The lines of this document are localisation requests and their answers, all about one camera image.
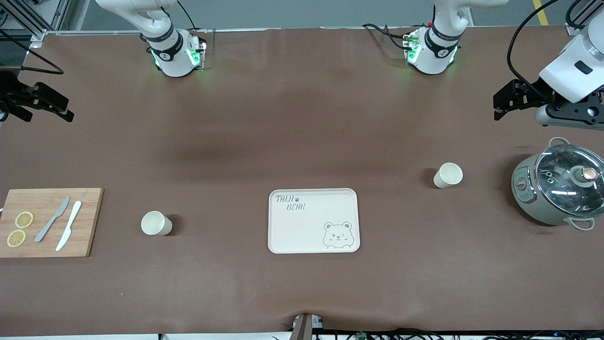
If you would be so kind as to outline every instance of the cooking pot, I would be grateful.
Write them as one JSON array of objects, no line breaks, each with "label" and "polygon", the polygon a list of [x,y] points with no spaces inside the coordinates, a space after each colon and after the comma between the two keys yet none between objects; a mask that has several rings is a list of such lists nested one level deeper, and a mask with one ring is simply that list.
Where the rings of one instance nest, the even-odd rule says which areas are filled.
[{"label": "cooking pot", "polygon": [[[552,145],[554,141],[562,144]],[[604,213],[604,161],[562,137],[540,154],[523,160],[512,175],[512,192],[522,210],[553,226],[565,223],[591,230]],[[586,221],[588,227],[577,225]]]}]

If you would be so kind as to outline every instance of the gray plastic knife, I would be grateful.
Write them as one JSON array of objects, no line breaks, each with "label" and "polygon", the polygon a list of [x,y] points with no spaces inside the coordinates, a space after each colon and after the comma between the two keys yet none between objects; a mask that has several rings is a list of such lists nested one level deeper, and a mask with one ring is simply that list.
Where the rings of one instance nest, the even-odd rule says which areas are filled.
[{"label": "gray plastic knife", "polygon": [[50,219],[50,221],[48,221],[48,223],[44,226],[44,228],[42,228],[42,230],[40,230],[40,232],[36,235],[34,242],[40,243],[40,242],[42,242],[42,240],[44,240],[44,237],[48,233],[48,230],[53,225],[54,221],[57,218],[61,217],[61,215],[63,215],[63,213],[65,212],[65,209],[67,209],[67,205],[69,205],[69,196],[65,197],[65,200],[59,207],[59,210],[57,210],[57,212],[54,213],[54,216]]}]

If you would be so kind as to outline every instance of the gray floor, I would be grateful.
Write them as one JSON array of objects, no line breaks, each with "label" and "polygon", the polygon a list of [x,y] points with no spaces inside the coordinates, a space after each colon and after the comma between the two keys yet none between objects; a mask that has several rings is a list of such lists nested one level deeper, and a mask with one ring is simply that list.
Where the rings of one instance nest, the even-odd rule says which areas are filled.
[{"label": "gray floor", "polygon": [[[358,27],[368,22],[383,26],[409,26],[432,18],[429,0],[181,0],[194,23],[200,28],[312,28]],[[83,7],[85,0],[74,0],[73,7]],[[550,25],[564,24],[564,14],[572,0],[560,0],[545,10]],[[473,8],[476,26],[519,25],[535,9],[532,0],[510,0],[500,8]],[[167,10],[176,27],[190,28],[180,7]],[[95,0],[88,8],[71,10],[69,27],[85,13],[81,30],[134,30],[119,16],[103,10]],[[533,18],[529,25],[539,25]],[[0,41],[0,65],[20,65],[24,51],[10,42]]]}]

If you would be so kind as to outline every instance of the bear cartoon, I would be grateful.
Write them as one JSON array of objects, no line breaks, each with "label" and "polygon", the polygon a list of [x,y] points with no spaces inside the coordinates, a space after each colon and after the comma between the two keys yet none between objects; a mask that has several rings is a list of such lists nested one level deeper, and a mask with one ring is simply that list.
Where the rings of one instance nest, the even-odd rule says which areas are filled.
[{"label": "bear cartoon", "polygon": [[355,238],[352,236],[351,230],[352,224],[350,224],[350,222],[344,222],[342,224],[327,222],[323,228],[325,228],[323,244],[325,244],[328,249],[351,248],[355,243]]}]

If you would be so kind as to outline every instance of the white tray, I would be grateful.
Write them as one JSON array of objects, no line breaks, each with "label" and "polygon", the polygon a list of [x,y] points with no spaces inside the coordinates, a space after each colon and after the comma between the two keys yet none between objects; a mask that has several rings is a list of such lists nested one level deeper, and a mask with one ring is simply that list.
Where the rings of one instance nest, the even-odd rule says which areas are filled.
[{"label": "white tray", "polygon": [[360,245],[354,190],[275,190],[269,196],[268,247],[271,252],[352,253]]}]

